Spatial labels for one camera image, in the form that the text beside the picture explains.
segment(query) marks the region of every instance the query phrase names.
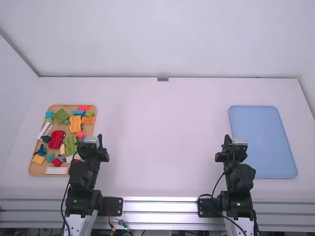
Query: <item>wire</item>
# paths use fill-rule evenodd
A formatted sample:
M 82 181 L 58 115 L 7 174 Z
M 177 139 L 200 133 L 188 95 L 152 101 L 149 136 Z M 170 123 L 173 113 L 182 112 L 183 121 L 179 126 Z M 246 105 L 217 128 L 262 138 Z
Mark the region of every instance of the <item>wire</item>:
M 187 231 L 187 230 L 185 230 L 185 232 L 190 233 L 190 234 L 192 234 L 192 235 L 198 235 L 197 233 L 190 232 L 190 231 Z
M 215 189 L 216 189 L 218 183 L 220 182 L 221 178 L 223 177 L 223 175 L 225 175 L 225 172 L 222 173 L 222 175 L 221 175 L 220 178 L 218 179 L 218 181 L 217 181 L 215 187 L 214 187 L 213 190 L 212 190 L 212 194 L 211 194 L 211 195 L 212 195 L 212 196 L 211 196 L 212 199 L 213 199 L 213 195 L 214 195 L 214 193 L 215 193 Z
M 64 192 L 64 195 L 63 195 L 63 200 L 61 202 L 61 208 L 60 208 L 60 211 L 61 211 L 61 216 L 63 217 L 63 222 L 65 223 L 65 225 L 67 226 L 67 229 L 68 229 L 68 236 L 70 236 L 70 227 L 65 219 L 65 216 L 63 215 L 63 202 L 64 202 L 64 198 L 65 198 L 65 195 L 67 193 L 67 190 L 68 190 L 68 187 L 69 187 L 69 181 L 68 181 L 68 184 L 67 184 L 67 187 L 65 188 L 65 192 Z
M 229 219 L 228 217 L 226 217 L 226 216 L 224 216 L 224 215 L 222 215 L 222 214 L 221 214 L 221 216 L 222 216 L 224 219 L 227 219 L 228 221 L 232 222 L 235 226 L 237 226 L 237 227 L 242 231 L 242 233 L 243 233 L 245 236 L 247 236 L 246 233 L 245 233 L 245 231 L 241 228 L 241 226 L 239 226 L 238 224 L 236 224 L 233 220 Z
M 108 214 L 110 214 L 110 216 L 111 216 L 112 218 L 114 218 L 115 220 L 120 221 L 120 219 L 116 218 L 115 216 L 112 215 L 112 213 L 110 213 L 110 211 L 109 211 L 108 208 L 106 208 L 106 210 L 107 210 Z

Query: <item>light blue tray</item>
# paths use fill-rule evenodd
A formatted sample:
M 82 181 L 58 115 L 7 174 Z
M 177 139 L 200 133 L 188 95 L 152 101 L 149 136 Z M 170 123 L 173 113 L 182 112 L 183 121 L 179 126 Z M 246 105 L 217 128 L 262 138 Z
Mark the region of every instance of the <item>light blue tray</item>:
M 256 178 L 295 178 L 297 169 L 277 108 L 232 106 L 229 109 L 234 138 L 248 142 L 244 163 L 256 170 Z

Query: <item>wooden tray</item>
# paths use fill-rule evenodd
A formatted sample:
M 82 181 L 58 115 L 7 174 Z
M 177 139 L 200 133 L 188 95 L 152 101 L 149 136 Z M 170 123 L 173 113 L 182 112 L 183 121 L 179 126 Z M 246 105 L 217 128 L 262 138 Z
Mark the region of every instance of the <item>wooden tray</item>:
M 47 111 L 52 111 L 52 112 L 55 113 L 59 109 L 62 108 L 69 114 L 69 116 L 72 116 L 73 115 L 72 111 L 73 110 L 77 110 L 77 108 L 79 106 L 90 106 L 90 110 L 95 113 L 95 119 L 94 119 L 94 124 L 95 124 L 95 121 L 96 121 L 96 107 L 93 106 L 93 105 L 52 105 L 52 106 L 50 106 L 48 108 Z M 39 129 L 38 133 L 41 131 L 41 129 L 44 126 L 44 118 L 45 118 L 45 114 L 43 114 L 43 123 L 42 123 L 41 128 Z M 84 124 L 82 132 L 86 136 L 92 136 L 94 124 Z M 70 133 L 69 126 L 70 126 L 70 123 L 67 124 L 67 125 L 64 125 L 64 124 L 59 124 L 59 123 L 57 123 L 57 121 L 53 120 L 53 128 L 49 131 L 48 135 L 51 136 L 51 133 L 54 130 L 64 130 L 65 134 L 66 134 L 65 139 L 69 138 L 69 137 L 72 137 L 72 136 L 76 136 L 76 133 L 74 133 L 74 134 Z M 54 153 L 56 155 L 56 157 L 58 156 L 58 154 L 60 154 L 59 149 L 50 149 L 50 148 L 48 148 L 48 144 L 45 143 L 44 141 L 41 141 L 41 140 L 37 141 L 35 149 L 34 149 L 34 152 L 36 152 L 40 148 L 41 144 L 44 144 L 44 146 L 47 148 L 48 154 Z M 32 175 L 32 176 L 69 176 L 68 172 L 67 172 L 67 175 L 47 175 L 46 174 L 47 167 L 54 167 L 54 164 L 48 163 L 46 158 L 45 158 L 45 160 L 44 160 L 44 162 L 42 164 L 37 164 L 35 162 L 32 162 L 33 157 L 34 157 L 34 155 L 32 155 L 31 159 L 30 159 L 30 161 L 31 161 L 30 166 L 29 166 L 29 174 L 30 175 Z M 61 167 L 68 167 L 68 171 L 69 171 L 70 164 L 63 163 L 61 165 Z

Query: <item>white table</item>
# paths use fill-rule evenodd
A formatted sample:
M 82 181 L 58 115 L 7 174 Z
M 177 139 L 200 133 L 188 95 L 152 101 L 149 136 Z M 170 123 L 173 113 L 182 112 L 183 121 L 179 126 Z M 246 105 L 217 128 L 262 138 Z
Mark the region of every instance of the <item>white table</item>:
M 5 199 L 0 206 L 15 209 L 0 212 L 0 227 L 17 225 L 19 218 L 24 221 L 21 227 L 31 227 L 33 221 L 46 228 L 60 227 L 62 219 L 57 210 L 67 178 L 32 177 L 28 165 L 47 108 L 80 103 L 96 105 L 94 135 L 103 134 L 103 145 L 111 158 L 101 165 L 96 188 L 104 196 L 130 200 L 125 204 L 124 219 L 134 223 L 134 229 L 149 225 L 152 229 L 224 228 L 220 219 L 199 219 L 194 201 L 200 194 L 210 193 L 222 173 L 223 165 L 214 162 L 214 155 L 221 150 L 224 135 L 231 134 L 228 108 L 277 107 L 299 174 L 296 179 L 254 181 L 251 192 L 258 223 L 266 230 L 315 231 L 315 217 L 309 215 L 315 213 L 314 118 L 296 79 L 257 78 L 170 78 L 169 82 L 156 78 L 39 79 L 0 178 L 0 198 Z M 224 189 L 223 180 L 216 194 Z M 43 203 L 29 202 L 35 199 Z M 138 201 L 148 201 L 150 207 Z M 189 209 L 183 201 L 191 204 Z M 48 212 L 27 212 L 30 219 L 26 215 L 24 219 L 20 211 L 26 209 Z M 134 214 L 183 212 L 181 209 L 190 214 L 174 214 L 174 218 L 170 213 Z M 107 227 L 101 223 L 95 226 Z

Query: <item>lego brick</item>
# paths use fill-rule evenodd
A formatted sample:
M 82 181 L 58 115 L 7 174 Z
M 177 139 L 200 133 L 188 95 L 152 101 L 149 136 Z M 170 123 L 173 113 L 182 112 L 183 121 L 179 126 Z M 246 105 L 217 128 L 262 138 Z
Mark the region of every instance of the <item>lego brick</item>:
M 46 112 L 46 118 L 53 118 L 53 112 L 47 111 Z
M 41 164 L 43 163 L 44 160 L 45 160 L 45 157 L 42 157 L 40 155 L 35 155 L 32 161 L 35 163 Z
M 47 162 L 52 162 L 56 158 L 54 153 L 48 154 L 46 157 Z
M 44 127 L 41 129 L 40 133 L 37 136 L 38 140 L 41 140 L 41 136 L 48 135 L 49 131 L 52 129 L 53 125 L 50 122 L 46 122 Z
M 58 158 L 63 161 L 66 162 L 66 158 L 64 156 L 62 156 L 61 154 L 58 155 Z
M 65 159 L 66 159 L 66 163 L 69 164 L 72 161 L 72 156 L 67 156 Z
M 64 144 L 60 146 L 60 155 L 65 155 Z
M 82 117 L 82 124 L 93 124 L 95 117 Z
M 79 138 L 78 137 L 75 137 L 75 136 L 72 136 L 70 138 L 67 138 L 65 141 L 64 141 L 64 144 L 65 146 L 70 146 L 70 145 L 74 145 L 76 142 L 79 141 Z
M 70 124 L 81 124 L 81 116 L 71 116 L 70 117 Z
M 56 113 L 53 114 L 53 118 L 58 123 L 64 123 L 64 124 L 68 124 L 69 123 L 69 115 L 62 108 L 59 111 L 57 111 Z
M 87 117 L 93 117 L 93 116 L 95 115 L 95 113 L 92 112 L 92 111 L 90 111 L 90 110 L 88 110 L 88 111 L 85 112 L 85 115 L 86 115 Z
M 66 175 L 68 167 L 47 167 L 47 175 Z
M 79 111 L 88 111 L 90 109 L 90 106 L 83 106 L 83 107 L 78 107 Z
M 37 150 L 37 152 L 34 152 L 34 155 L 44 156 L 47 154 L 47 149 L 44 147 L 44 144 L 40 145 L 40 148 Z
M 82 131 L 77 132 L 77 136 L 78 136 L 79 139 L 83 139 L 83 138 L 86 137 L 85 134 Z
M 56 167 L 59 167 L 63 164 L 63 162 L 59 158 L 55 158 L 52 162 Z
M 73 155 L 76 151 L 77 151 L 77 146 L 76 145 L 69 145 L 69 146 L 66 146 L 66 148 L 65 148 L 65 153 L 68 156 Z
M 53 119 L 52 118 L 45 118 L 44 124 L 46 124 L 47 122 L 53 123 Z
M 79 110 L 72 111 L 72 113 L 73 113 L 74 115 L 80 115 L 80 116 L 84 116 L 84 115 L 85 115 L 85 111 L 79 111 Z
M 41 136 L 42 141 L 44 141 L 45 143 L 49 143 L 49 141 L 51 140 L 51 137 L 48 135 L 45 136 Z
M 81 123 L 79 124 L 72 124 L 69 126 L 70 133 L 77 133 L 79 131 L 83 130 L 83 125 Z

